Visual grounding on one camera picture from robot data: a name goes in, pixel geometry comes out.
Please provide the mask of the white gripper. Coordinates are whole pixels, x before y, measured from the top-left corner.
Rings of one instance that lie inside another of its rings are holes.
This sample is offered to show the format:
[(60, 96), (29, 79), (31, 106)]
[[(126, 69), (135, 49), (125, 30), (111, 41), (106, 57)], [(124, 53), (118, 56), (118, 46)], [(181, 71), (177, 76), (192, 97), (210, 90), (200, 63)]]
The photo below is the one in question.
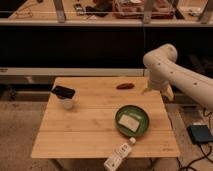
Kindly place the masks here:
[(160, 75), (151, 73), (149, 75), (147, 86), (143, 91), (142, 94), (145, 94), (151, 89), (161, 91), (162, 94), (169, 100), (174, 100), (174, 93), (172, 91), (172, 88), (170, 87), (169, 82), (161, 77)]

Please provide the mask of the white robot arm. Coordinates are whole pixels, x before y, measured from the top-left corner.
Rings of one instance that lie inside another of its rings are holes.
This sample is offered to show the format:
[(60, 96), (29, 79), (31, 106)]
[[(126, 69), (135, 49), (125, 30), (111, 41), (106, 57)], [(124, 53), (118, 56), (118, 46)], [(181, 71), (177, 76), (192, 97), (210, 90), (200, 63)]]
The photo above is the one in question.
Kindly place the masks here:
[(164, 44), (144, 55), (143, 64), (149, 70), (147, 88), (173, 99), (169, 89), (173, 85), (213, 112), (213, 79), (177, 65), (177, 56), (172, 44)]

